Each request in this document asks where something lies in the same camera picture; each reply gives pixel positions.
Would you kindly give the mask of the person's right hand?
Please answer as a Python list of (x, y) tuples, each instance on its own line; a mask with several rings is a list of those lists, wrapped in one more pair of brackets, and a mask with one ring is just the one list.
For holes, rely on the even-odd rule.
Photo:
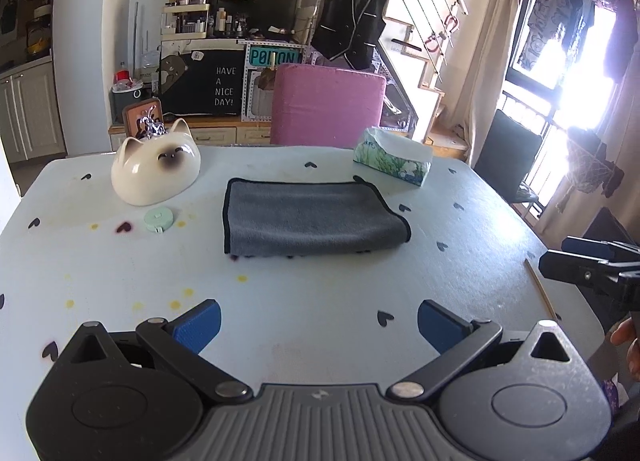
[(610, 342), (614, 346), (627, 345), (626, 365), (629, 374), (638, 381), (640, 373), (639, 337), (631, 318), (627, 318), (617, 325), (611, 334)]

